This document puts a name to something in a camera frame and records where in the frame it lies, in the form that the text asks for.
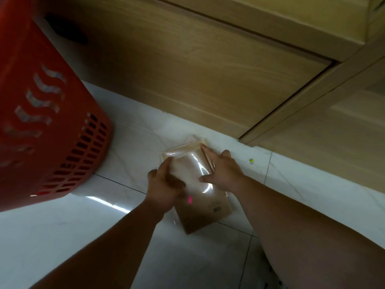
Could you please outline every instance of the floor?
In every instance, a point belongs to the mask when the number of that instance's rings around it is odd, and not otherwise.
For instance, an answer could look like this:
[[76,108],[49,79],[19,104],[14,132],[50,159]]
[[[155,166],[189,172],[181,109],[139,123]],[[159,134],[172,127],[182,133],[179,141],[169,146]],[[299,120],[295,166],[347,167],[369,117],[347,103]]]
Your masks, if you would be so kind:
[[[385,194],[86,86],[113,121],[111,148],[95,175],[73,194],[0,213],[0,288],[28,288],[134,209],[145,197],[147,172],[161,162],[160,152],[192,134],[218,151],[230,150],[248,176],[385,248]],[[237,199],[229,198],[232,215],[189,236],[168,213],[156,228],[133,288],[266,287],[255,273],[263,253],[259,239]]]

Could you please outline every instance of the drawer front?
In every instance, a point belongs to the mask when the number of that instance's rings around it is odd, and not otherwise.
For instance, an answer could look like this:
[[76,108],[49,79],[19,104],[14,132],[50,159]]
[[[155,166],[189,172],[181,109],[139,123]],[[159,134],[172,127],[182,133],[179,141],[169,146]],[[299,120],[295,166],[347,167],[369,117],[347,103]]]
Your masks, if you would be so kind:
[[156,0],[43,0],[88,44],[66,51],[80,78],[240,137],[330,64]]

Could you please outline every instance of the red plastic basket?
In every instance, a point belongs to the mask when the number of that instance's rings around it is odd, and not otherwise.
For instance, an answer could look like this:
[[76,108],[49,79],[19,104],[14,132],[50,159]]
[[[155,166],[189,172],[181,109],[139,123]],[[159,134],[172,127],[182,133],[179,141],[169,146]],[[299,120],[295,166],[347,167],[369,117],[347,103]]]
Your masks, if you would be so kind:
[[0,212],[73,191],[103,160],[112,132],[32,6],[0,0]]

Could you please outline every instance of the brown cardboard box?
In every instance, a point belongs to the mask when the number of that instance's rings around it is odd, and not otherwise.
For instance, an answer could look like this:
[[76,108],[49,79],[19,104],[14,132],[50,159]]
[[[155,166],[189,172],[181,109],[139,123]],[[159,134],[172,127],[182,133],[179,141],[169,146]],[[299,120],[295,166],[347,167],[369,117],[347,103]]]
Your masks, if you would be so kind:
[[173,156],[171,174],[183,180],[186,188],[175,204],[175,210],[187,234],[193,233],[232,213],[227,194],[209,183],[199,182],[199,177],[213,173],[200,148],[204,140],[162,152],[162,159]]

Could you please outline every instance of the plastic-wrapped package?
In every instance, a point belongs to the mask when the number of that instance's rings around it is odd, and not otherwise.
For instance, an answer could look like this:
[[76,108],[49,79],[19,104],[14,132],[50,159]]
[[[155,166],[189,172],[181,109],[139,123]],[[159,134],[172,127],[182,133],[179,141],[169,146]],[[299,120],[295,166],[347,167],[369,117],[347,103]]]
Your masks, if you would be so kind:
[[187,234],[193,233],[232,213],[226,192],[210,183],[201,183],[199,177],[213,173],[214,164],[201,149],[198,140],[161,153],[162,160],[172,156],[170,173],[186,183],[186,188],[175,204],[175,210]]

